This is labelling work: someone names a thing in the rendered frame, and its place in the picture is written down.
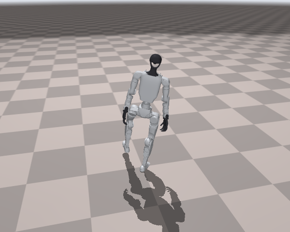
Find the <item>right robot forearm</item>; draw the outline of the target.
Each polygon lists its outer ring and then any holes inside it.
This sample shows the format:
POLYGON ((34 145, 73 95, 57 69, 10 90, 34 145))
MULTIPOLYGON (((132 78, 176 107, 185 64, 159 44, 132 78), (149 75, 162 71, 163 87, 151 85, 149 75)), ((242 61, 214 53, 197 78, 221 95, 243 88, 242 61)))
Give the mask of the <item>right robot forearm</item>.
POLYGON ((163 105, 163 110, 162 111, 163 111, 163 117, 164 118, 165 118, 166 115, 169 115, 169 113, 168 113, 169 112, 169 99, 170 98, 168 96, 168 101, 162 103, 162 105, 163 105))

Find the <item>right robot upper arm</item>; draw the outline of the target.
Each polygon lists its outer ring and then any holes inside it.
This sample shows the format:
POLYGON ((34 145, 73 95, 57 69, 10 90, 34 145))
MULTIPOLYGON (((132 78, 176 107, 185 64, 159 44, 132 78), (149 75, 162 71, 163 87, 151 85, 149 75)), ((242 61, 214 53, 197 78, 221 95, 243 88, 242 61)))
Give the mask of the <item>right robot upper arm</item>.
POLYGON ((167 77, 163 77, 161 78, 161 83, 163 85, 163 95, 161 100, 163 102, 167 102, 168 101, 168 95, 169 95, 169 88, 170 88, 170 80, 167 77))

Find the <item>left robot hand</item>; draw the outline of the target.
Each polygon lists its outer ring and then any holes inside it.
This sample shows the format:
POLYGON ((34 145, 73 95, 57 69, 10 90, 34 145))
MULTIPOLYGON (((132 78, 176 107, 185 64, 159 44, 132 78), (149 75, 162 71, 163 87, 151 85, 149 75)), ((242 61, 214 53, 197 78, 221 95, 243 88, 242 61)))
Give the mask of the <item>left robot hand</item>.
POLYGON ((127 123, 125 122, 125 117, 126 117, 126 113, 128 112, 128 107, 125 107, 125 110, 123 110, 123 123, 125 124, 125 125, 127 125, 127 123))

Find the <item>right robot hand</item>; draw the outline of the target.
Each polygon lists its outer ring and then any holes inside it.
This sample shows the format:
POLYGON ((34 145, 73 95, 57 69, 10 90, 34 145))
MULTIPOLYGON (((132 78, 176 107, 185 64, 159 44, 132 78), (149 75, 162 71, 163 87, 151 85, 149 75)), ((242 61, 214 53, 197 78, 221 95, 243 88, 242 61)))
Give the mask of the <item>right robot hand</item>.
POLYGON ((162 129, 160 129, 161 131, 166 131, 167 130, 167 128, 168 128, 168 119, 169 119, 169 115, 166 115, 165 116, 165 118, 163 117, 163 123, 160 125, 160 126, 162 126, 163 125, 163 127, 162 127, 162 129))

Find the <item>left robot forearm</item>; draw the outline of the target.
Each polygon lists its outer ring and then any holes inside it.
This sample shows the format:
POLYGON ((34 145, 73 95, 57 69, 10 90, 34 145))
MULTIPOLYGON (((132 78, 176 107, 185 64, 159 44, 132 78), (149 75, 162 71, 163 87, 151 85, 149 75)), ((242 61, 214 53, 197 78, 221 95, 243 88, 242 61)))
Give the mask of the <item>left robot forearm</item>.
POLYGON ((129 110, 129 106, 131 105, 131 100, 133 99, 133 96, 131 94, 129 94, 129 92, 130 92, 130 88, 129 88, 128 93, 127 93, 127 98, 125 101, 124 110, 125 110, 125 107, 128 107, 128 110, 129 110))

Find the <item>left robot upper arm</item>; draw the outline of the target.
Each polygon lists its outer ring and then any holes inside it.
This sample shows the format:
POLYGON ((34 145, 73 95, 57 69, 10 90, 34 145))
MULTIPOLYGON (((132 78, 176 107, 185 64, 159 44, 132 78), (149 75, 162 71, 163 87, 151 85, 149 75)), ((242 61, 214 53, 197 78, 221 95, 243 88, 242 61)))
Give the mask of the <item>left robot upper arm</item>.
POLYGON ((133 78, 132 78, 132 81, 131 81, 131 85, 130 85, 130 92, 129 94, 131 95, 135 95, 136 93, 136 87, 137 87, 137 84, 138 84, 138 79, 141 78, 141 75, 142 75, 142 71, 136 71, 133 75, 133 78))

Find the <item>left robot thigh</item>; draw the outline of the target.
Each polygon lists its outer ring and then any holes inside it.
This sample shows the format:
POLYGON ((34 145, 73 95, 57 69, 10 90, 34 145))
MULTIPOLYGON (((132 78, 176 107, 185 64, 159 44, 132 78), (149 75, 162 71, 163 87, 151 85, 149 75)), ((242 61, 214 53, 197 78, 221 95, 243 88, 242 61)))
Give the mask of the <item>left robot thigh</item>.
POLYGON ((134 126, 133 119, 136 117, 138 113, 138 108, 139 107, 137 105, 131 105, 128 110, 127 120, 126 120, 129 123, 128 129, 131 129, 134 126))

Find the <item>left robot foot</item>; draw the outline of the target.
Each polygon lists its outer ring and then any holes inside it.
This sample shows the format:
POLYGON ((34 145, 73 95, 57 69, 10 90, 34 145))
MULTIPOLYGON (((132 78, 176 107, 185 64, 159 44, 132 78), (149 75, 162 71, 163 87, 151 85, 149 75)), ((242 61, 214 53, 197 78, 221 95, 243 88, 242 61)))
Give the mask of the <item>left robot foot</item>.
POLYGON ((128 147, 128 145, 127 145, 127 147, 125 147, 125 141, 123 141, 122 144, 123 144, 123 147, 124 147, 125 152, 126 152, 126 153, 129 153, 130 148, 128 147))

